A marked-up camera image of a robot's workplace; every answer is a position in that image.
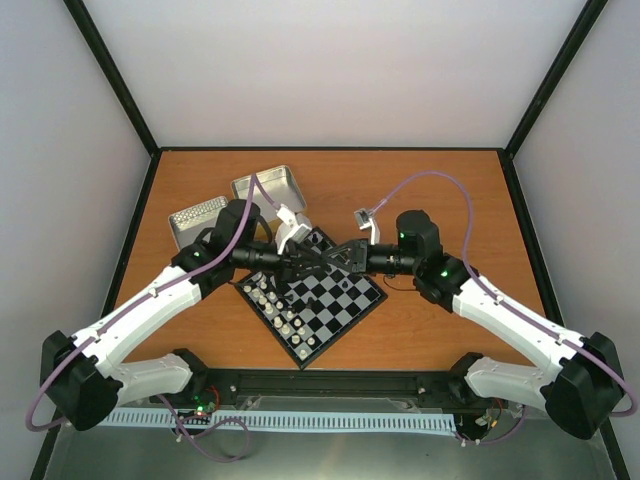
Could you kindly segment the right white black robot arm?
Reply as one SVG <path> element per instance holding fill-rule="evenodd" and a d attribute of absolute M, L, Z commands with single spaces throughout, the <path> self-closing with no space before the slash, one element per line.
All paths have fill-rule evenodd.
<path fill-rule="evenodd" d="M 500 398 L 547 413 L 571 436 L 588 440 L 623 398 L 622 369 L 613 341 L 584 336 L 524 307 L 475 269 L 444 252 L 439 229 L 422 210 L 396 219 L 397 241 L 345 242 L 323 253 L 353 274 L 408 275 L 422 298 L 483 327 L 529 360 L 529 365 L 468 353 L 451 369 L 461 398 Z"/>

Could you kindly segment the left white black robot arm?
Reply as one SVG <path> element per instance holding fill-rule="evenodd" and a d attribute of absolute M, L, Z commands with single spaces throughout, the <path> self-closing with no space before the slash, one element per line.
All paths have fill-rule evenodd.
<path fill-rule="evenodd" d="M 300 280 L 325 267 L 303 244 L 309 219 L 286 205 L 276 210 L 274 237 L 255 240 L 264 224 L 258 205 L 235 199 L 222 208 L 212 226 L 203 225 L 194 241 L 142 291 L 107 316 L 67 336 L 50 334 L 42 344 L 40 392 L 63 420 L 79 431 L 101 423 L 116 407 L 155 396 L 201 400 L 208 390 L 206 367 L 187 349 L 159 359 L 129 363 L 127 356 L 182 311 L 230 282 L 238 269 Z"/>

